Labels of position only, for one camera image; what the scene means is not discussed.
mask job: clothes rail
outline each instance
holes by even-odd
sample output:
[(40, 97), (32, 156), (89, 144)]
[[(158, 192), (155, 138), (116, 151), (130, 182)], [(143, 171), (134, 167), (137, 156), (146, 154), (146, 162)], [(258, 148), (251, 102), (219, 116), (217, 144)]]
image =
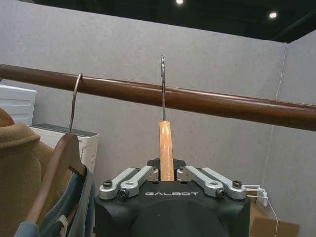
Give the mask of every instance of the clothes rail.
[[(0, 78), (73, 91), (77, 75), (0, 64)], [(161, 86), (83, 76), (78, 92), (162, 106)], [(316, 106), (166, 87), (166, 107), (316, 131)]]

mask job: blue shirt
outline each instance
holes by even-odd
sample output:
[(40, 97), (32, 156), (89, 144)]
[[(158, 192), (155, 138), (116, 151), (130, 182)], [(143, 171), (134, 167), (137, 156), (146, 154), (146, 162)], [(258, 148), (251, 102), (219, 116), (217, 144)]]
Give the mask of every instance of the blue shirt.
[(58, 221), (62, 215), (68, 216), (76, 203), (78, 208), (67, 237), (91, 237), (94, 214), (95, 186), (93, 174), (87, 169), (84, 179), (73, 174), (64, 194), (56, 205), (46, 214), (40, 229), (31, 222), (22, 222), (14, 237), (56, 237), (59, 236), (62, 223)]

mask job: hanger hook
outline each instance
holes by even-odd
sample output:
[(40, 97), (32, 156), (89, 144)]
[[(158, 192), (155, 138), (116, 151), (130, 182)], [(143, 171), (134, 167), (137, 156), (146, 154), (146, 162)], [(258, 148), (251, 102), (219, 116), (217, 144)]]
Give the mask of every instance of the hanger hook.
[(166, 88), (165, 88), (165, 68), (164, 57), (161, 57), (161, 77), (162, 77), (162, 120), (166, 120)]
[(70, 115), (70, 121), (69, 121), (69, 128), (68, 128), (68, 134), (71, 133), (71, 129), (73, 127), (73, 121), (74, 121), (74, 115), (75, 115), (75, 103), (76, 103), (76, 96), (77, 96), (77, 89), (79, 85), (80, 79), (82, 79), (83, 74), (80, 73), (77, 77), (75, 88), (74, 88), (74, 93), (73, 93), (73, 102), (71, 104), (71, 115)]

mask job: collar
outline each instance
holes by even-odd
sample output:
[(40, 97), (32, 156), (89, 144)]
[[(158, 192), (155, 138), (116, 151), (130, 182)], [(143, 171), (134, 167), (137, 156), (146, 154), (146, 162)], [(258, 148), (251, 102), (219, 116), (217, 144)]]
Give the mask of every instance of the collar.
[(0, 150), (35, 140), (40, 140), (40, 136), (23, 123), (0, 127)]

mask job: beige jacket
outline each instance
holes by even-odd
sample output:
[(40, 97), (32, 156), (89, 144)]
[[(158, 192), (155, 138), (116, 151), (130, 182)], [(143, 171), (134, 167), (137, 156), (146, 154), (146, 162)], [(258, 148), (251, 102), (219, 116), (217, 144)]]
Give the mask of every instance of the beige jacket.
[[(32, 207), (53, 150), (24, 124), (0, 127), (0, 236), (13, 236)], [(56, 191), (61, 197), (71, 173)]]

